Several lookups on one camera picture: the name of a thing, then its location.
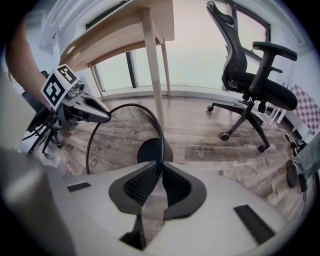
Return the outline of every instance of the mesh trash can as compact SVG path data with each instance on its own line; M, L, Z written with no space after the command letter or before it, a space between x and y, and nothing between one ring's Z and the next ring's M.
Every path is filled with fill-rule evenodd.
M110 111L107 123L98 123L86 151L88 174L104 173L146 161L172 162L173 152L156 117L139 104Z

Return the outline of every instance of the gray pants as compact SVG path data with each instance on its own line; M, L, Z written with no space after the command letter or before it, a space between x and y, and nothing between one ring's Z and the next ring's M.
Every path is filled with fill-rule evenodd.
M303 174L307 180L320 169L320 132L292 159L296 173Z

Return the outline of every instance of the office chair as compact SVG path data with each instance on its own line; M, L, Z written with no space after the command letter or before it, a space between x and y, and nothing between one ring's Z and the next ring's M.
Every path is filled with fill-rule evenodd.
M46 71L42 71L41 73L45 76L45 78L48 78L49 74ZM55 143L58 149L62 148L62 143L58 139L58 130L60 129L60 127L54 126L58 119L54 113L47 109L47 107L40 101L33 98L30 93L25 91L22 96L36 112L29 127L27 128L27 131L32 134L23 138L24 141L26 139L29 139L33 135L38 136L32 147L29 149L28 154L32 154L34 152L36 146L44 139L45 135L50 130L42 149L43 155L48 158L49 154L46 153L46 148L49 142Z
M209 1L206 8L227 43L228 56L223 68L222 82L229 91L243 94L243 103L247 105L246 109L243 109L233 105L212 103L207 109L211 112L214 110L214 106L217 106L241 115L240 119L229 131L223 131L220 134L220 138L223 141L227 141L240 124L248 120L264 142L258 147L258 150L262 153L270 147L270 144L260 126L261 124L258 122L258 118L251 111L255 101L260 101L258 111L261 113L266 111L266 102L288 111L292 111L297 107L297 98L290 90L274 81L268 80L270 71L277 70L272 67L276 55L296 61L298 58L297 53L278 44L255 41L252 46L256 50L263 51L263 58L256 74L247 73L246 54L241 46L237 32L232 27L235 22L234 19L219 11L213 1Z

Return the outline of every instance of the checkered cloth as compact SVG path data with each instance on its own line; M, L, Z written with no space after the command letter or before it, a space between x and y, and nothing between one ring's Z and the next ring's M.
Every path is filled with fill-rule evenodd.
M298 100L293 112L308 126L311 134L315 135L320 126L320 107L300 86L294 85L290 90Z

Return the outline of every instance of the wooden floor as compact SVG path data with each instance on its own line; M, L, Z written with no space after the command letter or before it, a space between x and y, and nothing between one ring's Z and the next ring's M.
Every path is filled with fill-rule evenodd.
M153 97L124 98L104 103L110 110L122 104L138 103L156 115ZM305 205L303 194L299 186L289 188L286 180L286 162L292 158L292 153L283 135L289 133L291 139L294 138L286 123L282 121L280 125L273 124L264 129L271 146L266 152L259 153L257 146L262 144L262 140L248 121L228 141L220 140L220 133L228 131L239 115L219 107L209 113L209 104L209 99L163 97L164 136L173 150L173 161L239 182L274 206L288 220L301 215ZM94 123L79 122L73 130L60 132L62 149L49 144L49 159L40 152L35 155L43 163L57 167L62 176L86 174L86 149L95 126ZM310 193L314 186L315 182L310 178ZM162 212L166 207L167 195L159 182L142 208L148 241L161 229Z

